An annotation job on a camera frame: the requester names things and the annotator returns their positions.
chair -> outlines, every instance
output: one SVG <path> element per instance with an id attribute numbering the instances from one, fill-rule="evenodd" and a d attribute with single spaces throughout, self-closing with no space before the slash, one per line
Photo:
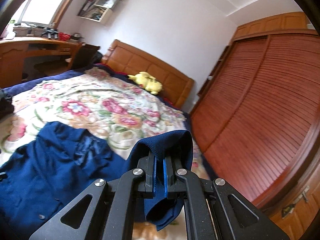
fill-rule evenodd
<path id="1" fill-rule="evenodd" d="M 80 42 L 71 54 L 70 63 L 65 60 L 55 60 L 36 64 L 34 68 L 46 76 L 55 76 L 68 70 L 82 68 L 90 64 L 100 46 Z"/>

red basket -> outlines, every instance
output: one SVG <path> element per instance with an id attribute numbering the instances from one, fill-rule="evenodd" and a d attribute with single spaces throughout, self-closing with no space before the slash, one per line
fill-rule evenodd
<path id="1" fill-rule="evenodd" d="M 59 40 L 60 41 L 67 41 L 70 39 L 71 35 L 65 33 L 59 33 Z"/>

bed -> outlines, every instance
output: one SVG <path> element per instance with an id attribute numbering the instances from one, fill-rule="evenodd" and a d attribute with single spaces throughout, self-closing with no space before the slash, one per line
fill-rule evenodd
<path id="1" fill-rule="evenodd" d="M 112 43 L 102 62 L 5 89 L 14 96 L 15 111 L 0 122 L 0 166 L 52 121 L 87 129 L 107 140 L 111 149 L 124 159 L 141 138 L 171 130 L 191 130 L 188 115 L 178 109 L 193 86 L 191 78 L 118 40 Z M 159 96 L 141 89 L 124 74 L 135 75 L 140 71 L 147 71 L 163 84 Z M 208 179 L 195 142 L 193 152 L 192 171 Z M 133 238 L 186 239 L 183 210 L 159 232 L 147 222 L 136 223 Z"/>

wooden headboard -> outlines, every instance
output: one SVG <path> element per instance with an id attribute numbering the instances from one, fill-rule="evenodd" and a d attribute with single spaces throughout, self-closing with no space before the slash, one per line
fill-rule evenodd
<path id="1" fill-rule="evenodd" d="M 187 99 L 194 80 L 164 61 L 119 40 L 114 40 L 103 57 L 103 63 L 117 72 L 129 75 L 146 71 L 162 83 L 159 93 L 175 107 L 181 107 Z"/>

floral blanket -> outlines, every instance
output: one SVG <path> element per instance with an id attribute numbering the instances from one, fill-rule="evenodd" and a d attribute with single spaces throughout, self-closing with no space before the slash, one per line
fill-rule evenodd
<path id="1" fill-rule="evenodd" d="M 59 121 L 74 128 L 85 128 L 107 140 L 112 150 L 124 159 L 141 138 L 185 129 L 183 112 L 97 67 L 81 76 L 43 81 L 14 96 L 12 104 L 14 114 L 0 123 L 0 166 L 18 147 L 33 141 L 46 122 Z M 207 179 L 200 154 L 194 142 L 192 171 Z M 146 228 L 153 233 L 145 235 Z M 151 224 L 142 227 L 136 224 L 133 236 L 145 240 L 169 239 L 169 231 L 164 228 L 154 232 Z M 178 238 L 186 239 L 185 230 L 181 237 Z"/>

